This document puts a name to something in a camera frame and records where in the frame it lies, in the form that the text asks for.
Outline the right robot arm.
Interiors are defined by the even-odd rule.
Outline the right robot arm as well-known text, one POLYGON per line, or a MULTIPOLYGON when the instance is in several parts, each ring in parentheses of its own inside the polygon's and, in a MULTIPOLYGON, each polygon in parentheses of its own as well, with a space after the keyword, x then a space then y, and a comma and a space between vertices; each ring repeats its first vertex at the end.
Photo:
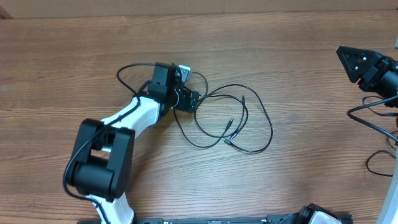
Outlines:
POLYGON ((375 98, 372 103, 368 103, 367 100, 370 99, 370 96, 364 97, 361 105, 346 112, 347 116, 384 135, 386 142, 392 149, 389 154, 394 162, 397 162, 397 129, 388 130, 356 114, 362 110, 369 110, 380 118, 397 122, 396 112, 383 113, 375 110, 375 107, 381 105, 388 108, 397 108, 397 60, 374 50, 344 45, 337 47, 336 55, 348 80, 357 84, 361 91, 373 93, 373 98, 375 98))

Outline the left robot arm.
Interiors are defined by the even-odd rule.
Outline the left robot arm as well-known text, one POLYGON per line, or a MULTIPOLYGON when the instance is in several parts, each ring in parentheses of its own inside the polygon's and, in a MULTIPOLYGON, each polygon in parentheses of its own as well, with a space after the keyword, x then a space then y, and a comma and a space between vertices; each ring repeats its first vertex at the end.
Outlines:
POLYGON ((192 71, 185 65, 154 63, 153 76, 133 92, 131 102, 102 120, 81 122, 62 184, 66 193, 91 202, 97 223, 134 223, 126 198, 135 138, 169 109, 193 112, 198 92, 184 88, 192 71))

